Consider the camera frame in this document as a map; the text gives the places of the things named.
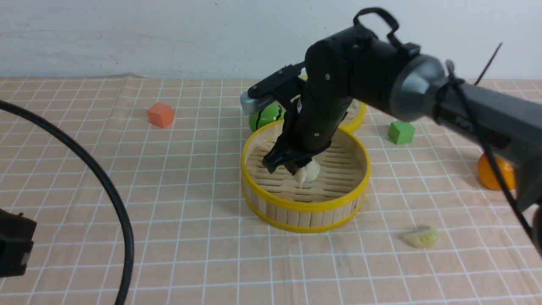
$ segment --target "white dumpling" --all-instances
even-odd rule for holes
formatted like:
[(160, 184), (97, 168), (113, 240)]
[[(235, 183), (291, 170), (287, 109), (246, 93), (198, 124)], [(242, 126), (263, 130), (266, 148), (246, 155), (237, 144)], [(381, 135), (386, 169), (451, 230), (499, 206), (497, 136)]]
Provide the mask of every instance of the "white dumpling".
[(300, 168), (294, 175), (294, 179), (299, 183), (299, 187), (303, 187), (303, 183), (311, 183), (320, 174), (320, 164), (315, 160), (310, 161), (306, 166)]

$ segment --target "black cable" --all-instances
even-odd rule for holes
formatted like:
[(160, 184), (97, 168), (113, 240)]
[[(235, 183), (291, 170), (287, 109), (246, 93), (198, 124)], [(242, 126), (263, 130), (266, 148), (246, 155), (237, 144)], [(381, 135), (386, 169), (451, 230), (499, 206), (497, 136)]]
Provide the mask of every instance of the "black cable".
[(472, 108), (468, 105), (468, 99), (465, 96), (465, 93), (463, 92), (463, 89), (461, 88), (461, 82), (458, 82), (454, 74), (454, 66), (451, 61), (447, 61), (448, 66), (448, 73), (449, 73), (449, 81), (451, 83), (451, 87), (454, 89), (455, 93), (459, 96), (459, 100), (461, 104), (463, 105), (463, 108), (465, 109), (465, 112), (467, 113), (467, 116), (469, 117), (469, 120), (472, 123), (474, 132), (476, 134), (476, 137), (478, 138), (478, 142), (480, 143), (480, 146), (482, 146), (483, 152), (486, 154), (489, 165), (491, 166), (491, 170), (493, 171), (493, 174), (495, 175), (497, 182), (499, 183), (499, 186), (501, 187), (502, 192), (504, 193), (506, 200), (510, 204), (512, 210), (514, 211), (515, 216), (518, 218), (519, 222), (521, 223), (523, 229), (528, 234), (529, 238), (532, 240), (532, 229), (529, 226), (527, 220), (525, 220), (525, 217), (516, 209), (517, 202), (516, 199), (512, 196), (512, 193), (508, 189), (508, 186), (506, 185), (506, 182), (504, 178), (502, 177), (502, 173), (499, 170), (499, 167), (497, 166), (497, 162), (495, 160), (495, 157), (493, 156), (493, 152), (491, 151), (491, 148), (487, 141), (485, 140), (485, 135), (483, 134), (482, 129), (480, 128), (480, 125), (478, 124), (478, 120), (476, 119), (476, 115)]
[(132, 232), (132, 225), (128, 213), (124, 208), (122, 199), (115, 188), (115, 185), (111, 179), (107, 176), (102, 167), (96, 162), (94, 158), (77, 142), (75, 142), (65, 132), (53, 125), (46, 119), (24, 109), (17, 105), (7, 103), (0, 100), (0, 110), (12, 113), (23, 119), (26, 119), (37, 126), (41, 127), (46, 132), (57, 138), (60, 142), (64, 143), (71, 151), (81, 158), (86, 165), (96, 175), (100, 183), (104, 186), (104, 189), (111, 199), (111, 203), (117, 212), (119, 217), (120, 226), (122, 228), (122, 234), (124, 236), (124, 269), (122, 271), (122, 278), (120, 280), (119, 292), (115, 305), (124, 305), (130, 289), (130, 281), (132, 279), (133, 263), (134, 263), (134, 237)]

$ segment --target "black strap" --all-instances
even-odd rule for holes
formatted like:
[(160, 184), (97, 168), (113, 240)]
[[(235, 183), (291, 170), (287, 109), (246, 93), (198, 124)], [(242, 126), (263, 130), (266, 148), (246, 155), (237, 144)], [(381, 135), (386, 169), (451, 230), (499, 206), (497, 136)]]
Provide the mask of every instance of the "black strap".
[(446, 93), (448, 93), (448, 90), (452, 88), (454, 85), (460, 85), (463, 84), (465, 80), (460, 78), (455, 78), (454, 76), (451, 76), (448, 81), (440, 88), (438, 89), (436, 95), (435, 95), (435, 101), (437, 102), (435, 105), (435, 110), (433, 111), (433, 121), (440, 125), (438, 122), (438, 118), (440, 118), (441, 113), (441, 106), (444, 102), (444, 98), (446, 97)]

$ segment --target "bamboo base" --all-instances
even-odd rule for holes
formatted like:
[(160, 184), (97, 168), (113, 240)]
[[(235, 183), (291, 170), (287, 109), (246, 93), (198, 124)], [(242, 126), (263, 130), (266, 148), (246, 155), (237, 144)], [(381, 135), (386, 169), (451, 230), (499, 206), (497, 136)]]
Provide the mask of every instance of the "bamboo base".
[(273, 174), (261, 164), (282, 131), (282, 121), (257, 130), (241, 156), (242, 190), (248, 206), (262, 220), (287, 231), (324, 232), (356, 215), (370, 177), (367, 153), (357, 138), (339, 127), (333, 144), (314, 159), (318, 178), (302, 188), (280, 167)]

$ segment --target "black device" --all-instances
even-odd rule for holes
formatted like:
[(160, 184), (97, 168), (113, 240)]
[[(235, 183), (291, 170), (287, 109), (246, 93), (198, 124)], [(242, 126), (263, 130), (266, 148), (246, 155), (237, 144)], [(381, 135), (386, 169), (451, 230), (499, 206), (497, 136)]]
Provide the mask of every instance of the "black device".
[[(359, 18), (367, 14), (389, 25), (388, 41), (362, 25)], [(451, 61), (442, 65), (421, 53), (419, 45), (402, 43), (395, 36), (398, 29), (386, 10), (362, 9), (353, 26), (311, 45), (303, 62), (278, 70), (241, 95), (247, 114), (275, 100), (286, 109), (282, 134), (263, 165), (270, 173), (285, 166), (295, 174), (329, 147), (352, 99), (404, 122), (430, 117), (482, 146), (513, 212), (542, 255), (542, 209), (535, 212), (532, 227), (522, 214), (542, 203), (542, 105), (466, 83), (455, 76)], [(299, 78), (303, 68), (306, 82)], [(517, 198), (493, 153), (512, 164)]]
[(34, 247), (37, 223), (0, 209), (0, 277), (21, 276)]

